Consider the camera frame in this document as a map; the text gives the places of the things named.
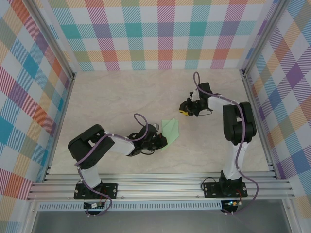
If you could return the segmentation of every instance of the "perforated metal strip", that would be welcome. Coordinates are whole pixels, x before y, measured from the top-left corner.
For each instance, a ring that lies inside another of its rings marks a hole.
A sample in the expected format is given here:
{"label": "perforated metal strip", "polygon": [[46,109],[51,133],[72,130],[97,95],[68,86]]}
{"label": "perforated metal strip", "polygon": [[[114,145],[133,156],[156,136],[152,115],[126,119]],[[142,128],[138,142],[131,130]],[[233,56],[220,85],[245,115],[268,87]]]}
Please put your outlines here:
{"label": "perforated metal strip", "polygon": [[[219,200],[114,201],[109,211],[220,210]],[[85,211],[83,202],[41,202],[38,211]]]}

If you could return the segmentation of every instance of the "aluminum rail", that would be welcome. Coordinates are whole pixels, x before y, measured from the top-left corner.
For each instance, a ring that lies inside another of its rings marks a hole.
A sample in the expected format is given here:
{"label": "aluminum rail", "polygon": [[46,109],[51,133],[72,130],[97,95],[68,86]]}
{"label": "aluminum rail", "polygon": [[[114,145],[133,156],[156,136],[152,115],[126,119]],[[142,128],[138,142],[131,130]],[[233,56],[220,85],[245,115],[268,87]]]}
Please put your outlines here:
{"label": "aluminum rail", "polygon": [[273,12],[271,18],[269,19],[266,27],[264,28],[260,40],[258,44],[256,45],[253,53],[251,54],[248,63],[246,64],[246,67],[244,69],[246,75],[249,74],[253,66],[255,65],[260,53],[262,52],[264,46],[270,39],[270,36],[272,35],[276,25],[278,24],[280,18],[282,17],[285,9],[287,8],[288,4],[291,0],[279,0],[277,3],[277,6],[275,8],[275,11]]}
{"label": "aluminum rail", "polygon": [[75,71],[71,69],[64,53],[62,52],[61,48],[59,47],[53,33],[51,32],[49,26],[47,25],[44,17],[42,16],[40,10],[38,9],[37,5],[34,3],[34,0],[24,0],[23,1],[25,6],[27,7],[29,13],[37,23],[40,31],[44,35],[44,38],[48,42],[49,46],[53,50],[56,58],[58,59],[59,63],[61,64],[63,70],[66,74],[73,78]]}
{"label": "aluminum rail", "polygon": [[[289,181],[278,180],[274,171],[246,172],[245,174],[258,182],[258,199],[294,198]],[[207,200],[201,190],[201,182],[205,177],[218,179],[219,173],[105,174],[100,177],[103,183],[119,185],[118,201]],[[43,183],[33,184],[28,200],[77,201],[73,199],[73,194],[78,181],[78,175],[46,175]],[[256,186],[246,179],[243,181],[248,190],[248,197],[244,199],[252,199]],[[229,199],[211,198],[208,200]]]}

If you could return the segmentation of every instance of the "yellow tag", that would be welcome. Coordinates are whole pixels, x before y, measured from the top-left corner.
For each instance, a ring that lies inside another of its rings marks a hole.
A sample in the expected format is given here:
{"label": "yellow tag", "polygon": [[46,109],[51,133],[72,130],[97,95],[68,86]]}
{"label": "yellow tag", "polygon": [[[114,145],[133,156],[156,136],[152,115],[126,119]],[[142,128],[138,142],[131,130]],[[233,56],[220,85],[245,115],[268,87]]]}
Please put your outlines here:
{"label": "yellow tag", "polygon": [[179,112],[182,113],[182,114],[184,114],[184,115],[186,115],[186,116],[189,116],[188,113],[185,112],[185,111],[183,111],[183,110],[179,110]]}

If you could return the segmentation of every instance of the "wire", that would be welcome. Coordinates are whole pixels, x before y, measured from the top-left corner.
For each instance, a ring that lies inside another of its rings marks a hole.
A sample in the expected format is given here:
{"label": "wire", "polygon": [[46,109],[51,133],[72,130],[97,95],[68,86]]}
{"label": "wire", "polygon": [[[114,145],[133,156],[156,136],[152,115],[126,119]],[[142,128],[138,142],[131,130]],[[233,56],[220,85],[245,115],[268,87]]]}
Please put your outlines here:
{"label": "wire", "polygon": [[100,204],[100,205],[102,205],[102,198],[103,198],[103,197],[101,196],[101,199],[100,199],[100,201],[99,201],[99,204]]}
{"label": "wire", "polygon": [[239,106],[239,104],[236,103],[236,102],[233,101],[233,100],[230,100],[230,99],[228,99],[228,98],[226,98],[226,97],[223,97],[223,96],[221,96],[221,95],[215,95],[215,94],[208,93],[208,92],[202,90],[202,89],[199,87],[199,85],[198,85],[198,83],[196,82],[196,80],[195,80],[195,75],[196,75],[196,74],[198,75],[198,82],[200,83],[200,75],[199,75],[199,73],[198,73],[197,71],[193,73],[193,81],[194,81],[194,84],[196,85],[196,87],[197,87],[197,89],[198,89],[199,91],[201,91],[201,92],[203,92],[204,94],[207,94],[207,95],[209,95],[209,96],[217,97],[217,98],[223,99],[223,100],[225,100],[225,101],[227,101],[227,102],[229,102],[229,103],[235,104],[235,105],[238,107],[238,110],[239,110],[240,115],[241,115],[241,119],[242,119],[242,139],[241,139],[240,146],[239,146],[239,148],[238,148],[237,157],[235,158],[235,166],[236,166],[236,168],[237,168],[239,174],[240,174],[242,177],[244,177],[245,179],[247,179],[247,180],[253,182],[253,183],[256,185],[256,193],[255,193],[253,199],[251,199],[251,201],[248,203],[247,206],[245,206],[243,209],[237,210],[237,211],[235,212],[235,213],[240,213],[240,212],[244,211],[247,207],[249,207],[249,206],[254,202],[254,200],[256,199],[256,197],[257,197],[257,195],[258,195],[258,192],[259,192],[258,183],[257,183],[255,180],[253,180],[252,178],[245,176],[245,175],[243,174],[243,172],[241,172],[241,170],[240,170],[240,168],[239,168],[239,164],[238,164],[238,158],[239,158],[239,155],[240,155],[240,152],[241,152],[241,148],[242,148],[242,145],[243,145],[243,142],[244,142],[244,139],[245,139],[245,119],[244,119],[244,115],[243,115],[243,110],[242,110],[242,108]]}
{"label": "wire", "polygon": [[205,178],[205,180],[203,180],[202,183],[201,183],[201,189],[202,189],[203,191],[204,191],[204,189],[203,189],[203,183],[204,183],[204,181],[206,181],[207,179],[213,179],[213,180],[215,181],[215,183],[217,183],[216,180],[215,180],[213,177],[211,177],[211,176]]}
{"label": "wire", "polygon": [[136,134],[138,134],[138,133],[131,133],[131,134],[128,136],[128,138],[129,138],[129,139],[133,139],[134,136],[135,136]]}
{"label": "wire", "polygon": [[239,193],[239,195],[240,195],[240,201],[242,201],[242,194],[241,194],[241,192],[237,189],[237,192]]}
{"label": "wire", "polygon": [[[143,120],[145,121],[146,125],[143,125],[142,123],[140,123],[140,121],[137,120],[136,116],[140,116],[141,118],[143,118]],[[78,169],[78,174],[79,174],[79,176],[81,177],[81,181],[82,181],[82,183],[85,185],[85,187],[87,187],[87,188],[88,188],[90,191],[92,191],[93,193],[96,193],[96,194],[98,194],[98,195],[101,195],[102,197],[105,197],[106,199],[109,199],[109,200],[110,200],[109,206],[108,206],[105,210],[101,211],[99,214],[97,214],[97,215],[92,215],[92,216],[94,216],[94,217],[100,216],[100,215],[106,213],[106,212],[111,208],[111,206],[112,206],[112,199],[111,199],[108,195],[103,194],[103,193],[101,193],[101,192],[98,192],[98,191],[92,189],[92,188],[85,182],[85,180],[84,180],[84,178],[83,178],[83,176],[82,176],[81,169],[80,169],[80,166],[79,166],[79,165],[80,165],[83,161],[85,161],[85,160],[93,153],[93,151],[98,147],[98,145],[99,145],[106,137],[117,137],[117,138],[121,138],[121,139],[123,139],[123,140],[125,140],[125,141],[130,141],[130,142],[137,142],[137,141],[143,139],[143,138],[147,135],[147,132],[148,132],[148,122],[147,122],[147,119],[146,119],[143,115],[141,115],[141,114],[139,114],[139,113],[135,113],[135,114],[134,114],[134,118],[135,118],[135,120],[136,120],[140,125],[146,126],[146,131],[145,131],[145,133],[144,133],[143,136],[141,136],[140,138],[137,138],[137,139],[129,139],[129,138],[127,138],[127,137],[123,137],[123,136],[120,136],[120,135],[117,135],[117,134],[112,134],[112,133],[105,134],[104,136],[102,136],[102,137],[98,140],[98,142],[92,147],[92,149],[89,151],[89,153],[86,154],[86,156],[84,156],[81,160],[79,160],[77,163],[74,164],[74,165],[77,167],[77,169]],[[91,216],[91,214],[88,212],[88,210],[86,210],[86,213],[88,214],[88,217]]]}
{"label": "wire", "polygon": [[210,113],[208,113],[208,114],[199,114],[199,116],[208,116],[208,115],[211,115],[213,112],[212,112],[212,110],[209,110],[210,111]]}
{"label": "wire", "polygon": [[145,155],[150,155],[150,154],[154,154],[155,151],[153,150],[150,154],[144,153],[144,152],[142,152],[142,151],[141,151],[140,153],[145,154]]}

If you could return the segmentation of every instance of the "checkered backdrop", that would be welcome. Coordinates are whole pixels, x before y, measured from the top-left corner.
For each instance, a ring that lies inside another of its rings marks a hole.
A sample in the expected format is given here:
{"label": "checkered backdrop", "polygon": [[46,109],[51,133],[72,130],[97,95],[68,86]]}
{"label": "checkered backdrop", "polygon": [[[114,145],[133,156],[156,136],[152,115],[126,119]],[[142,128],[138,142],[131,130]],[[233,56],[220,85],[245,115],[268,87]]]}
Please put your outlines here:
{"label": "checkered backdrop", "polygon": [[21,226],[29,190],[44,172],[68,85],[22,0],[0,0],[1,233]]}
{"label": "checkered backdrop", "polygon": [[91,71],[235,68],[266,0],[36,2],[70,64]]}
{"label": "checkered backdrop", "polygon": [[248,77],[300,223],[311,229],[311,0],[292,0]]}
{"label": "checkered backdrop", "polygon": [[243,63],[243,65],[242,65],[241,69],[245,69],[245,67],[246,67],[246,65],[247,65],[247,63],[248,63],[248,61],[249,61],[249,58],[250,58],[251,55],[253,54],[254,49],[256,48],[258,42],[259,42],[260,39],[261,39],[262,33],[263,33],[264,29],[266,28],[269,19],[271,18],[271,16],[272,16],[274,10],[276,9],[276,6],[277,6],[277,3],[278,3],[278,2],[279,2],[279,0],[273,0],[273,3],[272,3],[272,5],[271,5],[271,7],[270,7],[270,9],[269,9],[269,11],[268,11],[268,13],[267,13],[267,15],[266,15],[266,17],[265,17],[265,19],[264,19],[264,21],[263,21],[263,23],[262,23],[260,29],[258,30],[258,33],[257,33],[257,35],[256,35],[256,37],[255,37],[255,40],[253,41],[253,44],[252,44],[250,50],[249,50],[248,53],[247,53],[246,59],[244,60],[244,63]]}

